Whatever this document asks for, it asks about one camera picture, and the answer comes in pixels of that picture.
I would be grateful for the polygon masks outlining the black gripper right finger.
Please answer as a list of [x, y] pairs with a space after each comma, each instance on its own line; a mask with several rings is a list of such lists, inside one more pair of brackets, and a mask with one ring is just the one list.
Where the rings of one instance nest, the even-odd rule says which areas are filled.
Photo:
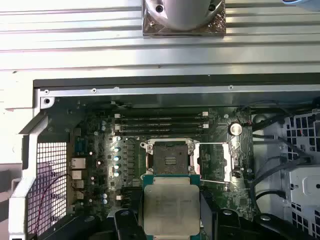
[[313, 240], [314, 237], [287, 221], [268, 213], [256, 215], [252, 221], [235, 211], [212, 212], [211, 220], [203, 221], [209, 240]]

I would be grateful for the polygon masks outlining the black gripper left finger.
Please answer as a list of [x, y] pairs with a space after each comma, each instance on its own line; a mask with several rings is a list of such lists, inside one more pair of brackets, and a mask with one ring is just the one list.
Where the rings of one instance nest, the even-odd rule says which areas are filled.
[[31, 233], [30, 240], [143, 240], [144, 230], [134, 212], [121, 209], [101, 220], [96, 215], [76, 216], [55, 224], [45, 233]]

